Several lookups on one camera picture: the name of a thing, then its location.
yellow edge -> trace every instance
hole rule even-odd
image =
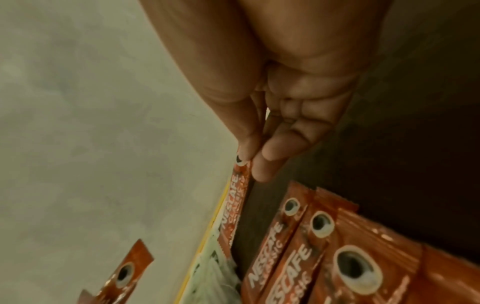
[[[196,250],[196,253],[193,256],[193,259],[190,263],[190,267],[188,268],[188,272],[186,273],[186,276],[183,279],[183,283],[181,284],[180,290],[179,290],[178,294],[176,295],[174,304],[179,304],[180,299],[182,298],[182,295],[185,291],[187,283],[190,280],[190,273],[193,270],[193,267],[194,267],[195,262],[197,260],[197,256],[201,253],[202,249],[204,248],[205,242],[207,241],[207,238],[210,235],[210,228],[213,226],[213,224],[215,222],[215,219],[217,218],[217,215],[219,213],[219,210],[222,207],[222,203],[224,202],[224,199],[227,196],[227,193],[229,191],[229,186],[230,186],[230,179],[228,180],[228,182],[225,185],[225,189],[223,190],[223,193],[220,197],[220,200],[218,201],[218,203],[216,205],[215,212],[213,213],[213,217],[211,218],[210,223],[208,224],[208,227],[206,228],[206,231],[203,234],[203,238],[201,239],[200,245],[198,246],[198,249]]]

red coffee packet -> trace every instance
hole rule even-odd
[[[355,205],[318,188],[300,226],[268,281],[258,303],[300,303],[317,275],[317,269],[331,238],[336,237],[338,208],[357,211]]]
[[[480,303],[480,268],[424,246],[418,276],[404,304],[423,303]]]
[[[252,162],[243,162],[236,157],[236,163],[233,166],[231,174],[230,186],[228,193],[223,201],[225,209],[220,222],[220,236],[218,242],[224,254],[230,258],[230,248],[234,241],[235,232],[240,220],[250,178],[252,176]]]
[[[416,275],[422,246],[340,209],[309,303],[398,304]]]
[[[243,303],[257,303],[277,262],[298,227],[315,192],[291,181],[275,218],[241,285]]]
[[[143,272],[154,258],[141,239],[136,241],[123,261],[95,296],[99,304],[125,304]]]

black surface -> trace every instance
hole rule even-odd
[[[255,184],[232,247],[242,277],[288,182],[322,186],[360,214],[480,262],[480,5],[397,2],[377,63],[337,131]]]

yellow strip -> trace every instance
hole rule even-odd
[[[174,304],[179,304],[180,299],[182,298],[182,295],[185,291],[187,283],[190,280],[190,273],[192,272],[193,267],[195,266],[197,256],[202,252],[202,250],[204,248],[204,245],[205,245],[205,242],[207,241],[207,239],[210,235],[210,229],[213,226],[213,224],[215,222],[215,219],[217,218],[217,215],[218,215],[219,210],[222,206],[222,203],[224,202],[225,197],[227,196],[227,193],[229,191],[229,186],[230,186],[230,179],[228,179],[228,182],[226,183],[225,189],[223,190],[223,193],[220,197],[220,200],[218,201],[218,203],[216,205],[215,212],[213,213],[213,217],[211,218],[210,223],[208,224],[208,227],[207,227],[205,233],[203,234],[203,238],[201,239],[200,245],[198,246],[198,249],[196,250],[196,253],[193,256],[193,260],[191,261],[190,267],[188,268],[188,272],[187,272],[185,278],[183,279],[183,283],[181,284],[180,291],[176,295]]]

packet top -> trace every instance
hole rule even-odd
[[[257,303],[315,192],[291,181],[241,285],[243,303]]]
[[[355,212],[358,205],[328,190],[316,190],[315,200],[308,206],[259,303],[298,304],[307,296],[325,249],[336,237],[339,208]]]
[[[404,304],[480,303],[480,268],[424,246],[422,264]]]
[[[141,239],[136,241],[123,261],[95,296],[99,304],[125,304],[143,272],[154,258]]]
[[[422,246],[340,209],[309,302],[397,304],[418,271]]]
[[[230,178],[228,193],[223,201],[225,208],[220,221],[220,235],[218,236],[218,242],[228,258],[231,257],[230,248],[239,224],[240,213],[247,196],[251,176],[252,162],[241,161],[237,155],[236,163],[233,166],[233,173]]]

